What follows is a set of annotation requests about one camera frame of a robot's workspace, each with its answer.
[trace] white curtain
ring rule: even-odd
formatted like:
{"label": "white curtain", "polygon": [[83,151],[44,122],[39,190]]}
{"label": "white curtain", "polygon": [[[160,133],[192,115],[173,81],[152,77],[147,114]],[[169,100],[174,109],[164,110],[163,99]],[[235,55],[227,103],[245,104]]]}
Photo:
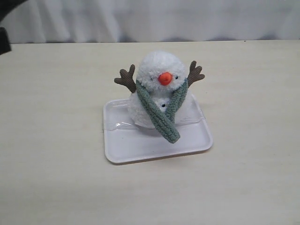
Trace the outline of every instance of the white curtain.
{"label": "white curtain", "polygon": [[300,0],[28,0],[12,43],[300,39]]}

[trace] small figure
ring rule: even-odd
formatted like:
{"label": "small figure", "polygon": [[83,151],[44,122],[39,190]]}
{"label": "small figure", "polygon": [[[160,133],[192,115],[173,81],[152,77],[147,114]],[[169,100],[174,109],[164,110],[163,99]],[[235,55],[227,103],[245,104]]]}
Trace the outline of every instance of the small figure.
{"label": "small figure", "polygon": [[192,104],[188,88],[192,83],[204,79],[201,66],[192,61],[189,75],[179,58],[171,53],[155,51],[141,62],[133,80],[135,66],[129,72],[120,70],[121,78],[114,82],[131,91],[128,113],[136,125],[155,128],[169,143],[176,143],[180,134],[175,124],[185,118]]}

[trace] fluffy white body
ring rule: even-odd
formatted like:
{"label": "fluffy white body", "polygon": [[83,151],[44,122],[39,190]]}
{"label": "fluffy white body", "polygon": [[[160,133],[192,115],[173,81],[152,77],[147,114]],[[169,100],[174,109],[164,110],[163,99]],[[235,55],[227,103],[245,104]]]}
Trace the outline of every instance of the fluffy white body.
{"label": "fluffy white body", "polygon": [[[172,80],[168,85],[162,85],[158,78],[166,72],[172,75]],[[164,112],[170,103],[172,92],[184,83],[186,77],[185,66],[180,59],[168,52],[156,51],[149,53],[142,60],[136,79],[150,93],[152,100],[159,109]],[[188,90],[182,106],[175,114],[175,124],[187,116],[192,101],[191,92]],[[128,113],[135,124],[145,128],[154,128],[136,92],[131,94],[129,98]]]}

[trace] snowman toy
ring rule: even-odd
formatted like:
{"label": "snowman toy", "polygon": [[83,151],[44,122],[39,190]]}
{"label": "snowman toy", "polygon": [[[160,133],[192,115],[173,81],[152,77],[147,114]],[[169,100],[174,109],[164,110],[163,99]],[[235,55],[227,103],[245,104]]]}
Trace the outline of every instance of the snowman toy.
{"label": "snowman toy", "polygon": [[120,70],[114,82],[126,86],[131,95],[128,114],[138,126],[156,129],[169,143],[176,143],[180,134],[175,125],[184,119],[193,102],[190,85],[202,80],[201,66],[192,61],[186,76],[185,65],[175,55],[150,52],[140,63],[136,82],[135,66]]}

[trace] carrot nose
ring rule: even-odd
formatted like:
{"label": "carrot nose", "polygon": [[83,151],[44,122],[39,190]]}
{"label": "carrot nose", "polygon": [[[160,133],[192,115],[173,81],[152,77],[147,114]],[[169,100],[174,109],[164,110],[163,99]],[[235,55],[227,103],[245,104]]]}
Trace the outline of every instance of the carrot nose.
{"label": "carrot nose", "polygon": [[158,81],[161,83],[161,85],[163,86],[167,86],[169,83],[171,83],[173,79],[172,74],[165,72],[162,73],[159,77],[158,77]]}

